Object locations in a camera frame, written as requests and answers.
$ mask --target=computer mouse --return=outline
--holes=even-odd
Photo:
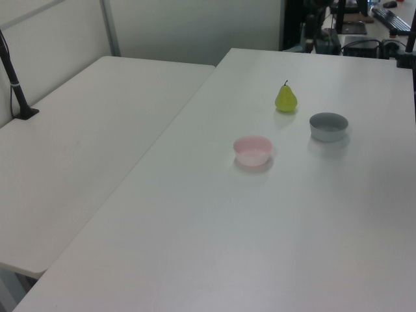
[[[384,8],[395,8],[397,7],[397,2],[396,1],[389,1],[383,4]]]

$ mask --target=gray bowl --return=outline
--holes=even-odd
[[[344,137],[348,120],[332,112],[321,112],[309,119],[311,134],[317,140],[323,142],[335,142]]]

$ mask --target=pink bowl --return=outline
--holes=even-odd
[[[265,164],[272,152],[269,139],[259,135],[248,135],[234,142],[235,158],[245,166]]]

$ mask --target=keyboard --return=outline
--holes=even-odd
[[[388,29],[397,29],[399,36],[410,34],[410,26],[390,10],[372,8],[372,12],[374,13],[374,18],[382,22]]]

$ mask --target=desk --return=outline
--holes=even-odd
[[[0,267],[39,278],[212,72],[104,57],[0,130]]]
[[[310,137],[323,111],[344,140]],[[232,49],[16,312],[411,311],[414,118],[394,61]],[[246,170],[250,134],[274,151]]]
[[[386,3],[390,0],[382,0],[378,5],[380,8],[383,8],[383,3]],[[405,0],[404,2],[398,2],[396,8],[388,8],[387,10],[391,10],[394,14],[404,20],[409,26],[411,26],[411,22],[413,20],[413,15],[416,9],[416,1],[415,0]],[[331,18],[327,18],[324,21],[324,25],[322,28],[331,28]],[[333,28],[335,28],[335,19],[333,20]],[[383,25],[378,19],[374,19],[374,23],[365,24],[367,28],[366,35],[359,35],[359,34],[340,34],[339,41],[341,42],[341,46],[344,46],[344,41],[346,36],[368,36],[373,37],[377,40],[382,41],[383,39],[389,38],[389,29]],[[408,37],[407,36],[399,36],[399,40],[403,44],[407,44]]]

